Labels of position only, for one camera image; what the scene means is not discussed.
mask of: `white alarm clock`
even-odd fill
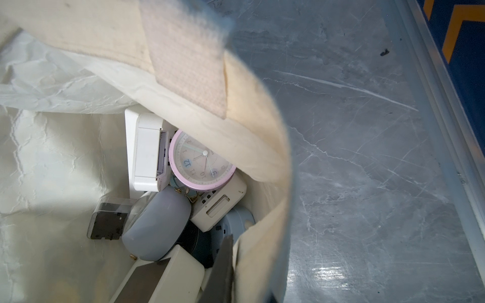
[[[130,130],[134,136],[129,136],[127,129],[127,141],[133,136],[132,143],[127,144],[127,148],[133,148],[129,158],[131,187],[135,191],[163,190],[170,182],[168,147],[176,128],[156,114],[140,110],[127,109],[125,120],[127,127],[134,127]]]
[[[196,191],[216,190],[236,171],[236,166],[180,129],[170,143],[169,159],[177,179]]]
[[[203,194],[193,205],[190,221],[206,232],[219,222],[246,194],[246,183],[238,172],[222,188]]]
[[[175,245],[159,261],[136,261],[110,303],[195,303],[204,274],[204,266]]]

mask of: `clock hand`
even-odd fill
[[[211,175],[211,176],[214,178],[214,175],[213,175],[213,172],[212,172],[212,166],[211,166],[210,164],[209,164],[209,168],[210,168],[210,175]]]
[[[203,154],[203,153],[204,153],[204,151],[203,151],[202,149],[197,148],[197,147],[192,146],[192,145],[183,144],[182,146],[188,147],[188,148],[190,148],[190,149],[192,149],[192,150],[195,150],[196,152],[201,153],[201,154]]]

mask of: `canvas tote bag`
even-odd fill
[[[248,185],[240,203],[257,223],[233,248],[233,302],[265,302],[271,295],[282,302],[290,143],[274,100],[231,50],[229,20],[195,0],[4,0],[0,24],[0,43],[10,47],[2,54],[12,57],[3,89],[21,92],[28,81],[20,78],[33,77],[29,71],[52,72],[39,60],[16,61],[13,47],[39,46],[12,45],[12,39],[32,35],[235,164]],[[18,34],[19,27],[28,34]],[[62,81],[35,76],[43,87]],[[49,96],[46,112],[35,112],[14,109],[24,100],[9,96],[14,102],[0,112],[0,297],[107,302],[132,261],[120,241],[88,240],[85,229],[97,200],[126,195],[128,178],[122,118],[97,113],[132,103],[120,97],[90,112],[76,102],[57,106]]]

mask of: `alarm clock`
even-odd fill
[[[236,166],[180,129],[170,143],[169,159],[177,179],[195,191],[216,190],[236,171]]]
[[[180,237],[190,212],[189,199],[170,186],[147,192],[133,205],[121,240],[132,255],[146,261],[159,260]]]
[[[191,221],[187,222],[176,244],[182,246],[191,256],[204,265],[204,268],[212,267],[214,264],[210,246],[210,232],[203,233]]]
[[[125,109],[125,130],[126,130],[126,154],[128,160],[128,184],[130,199],[138,199],[143,191],[136,191],[133,187],[133,151],[135,149],[135,133],[138,117],[142,113],[150,113],[147,108],[137,104]]]
[[[170,178],[170,183],[169,185],[175,190],[183,195],[185,195],[187,198],[189,198],[190,202],[193,203],[197,199],[197,197],[200,195],[198,192],[194,191],[193,189],[188,188],[183,184],[182,182],[177,180],[177,177],[175,177],[174,174],[172,174],[172,177]]]
[[[212,241],[212,257],[216,258],[217,253],[221,247],[222,239],[228,235],[234,237],[234,242],[245,232],[248,228],[255,224],[253,214],[240,205],[236,205],[225,215],[210,230],[210,237]]]
[[[195,303],[204,267],[180,245],[157,262],[138,260],[110,303]]]
[[[217,190],[204,193],[192,205],[192,221],[201,231],[210,230],[246,194],[246,183],[238,172]]]
[[[133,118],[136,124],[129,179],[136,191],[161,191],[170,182],[168,147],[176,128],[152,112]]]

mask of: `clock face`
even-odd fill
[[[170,145],[170,165],[177,178],[196,191],[210,191],[226,183],[236,167],[179,130]]]

